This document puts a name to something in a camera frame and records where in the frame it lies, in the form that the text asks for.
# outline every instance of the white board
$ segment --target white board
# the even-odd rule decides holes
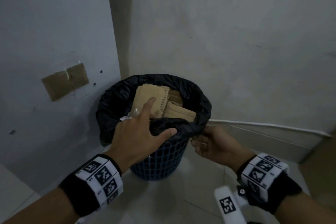
[[[102,149],[97,102],[120,80],[109,0],[0,2],[0,161],[44,194]],[[89,84],[52,102],[41,78],[79,63]]]

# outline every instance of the black garbage bag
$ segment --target black garbage bag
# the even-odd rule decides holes
[[[114,131],[120,118],[131,111],[137,87],[145,83],[168,86],[178,90],[183,99],[183,107],[196,112],[193,122],[179,118],[159,118],[150,122],[150,132],[157,136],[167,128],[176,128],[177,134],[169,141],[199,135],[211,116],[211,103],[195,83],[169,74],[133,75],[111,86],[101,96],[96,119],[100,129],[102,146],[111,144]]]

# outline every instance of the wristband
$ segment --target wristband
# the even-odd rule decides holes
[[[287,195],[301,187],[288,177],[288,165],[265,153],[254,156],[237,171],[238,182],[247,190],[250,205],[274,214]]]
[[[123,192],[120,168],[104,154],[91,158],[68,175],[59,187],[80,217],[104,208]]]

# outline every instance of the person's left arm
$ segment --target person's left arm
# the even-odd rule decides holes
[[[149,116],[155,100],[149,99],[141,114],[118,123],[115,128],[111,147],[104,154],[116,162],[122,173],[148,157],[177,133],[175,128],[169,128],[156,137],[151,135]],[[58,187],[3,223],[74,224],[79,217],[66,193]]]

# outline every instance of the fingernail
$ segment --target fingernail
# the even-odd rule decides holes
[[[177,133],[177,129],[176,128],[173,128],[172,130],[171,130],[171,135],[173,136],[174,134],[176,134]]]

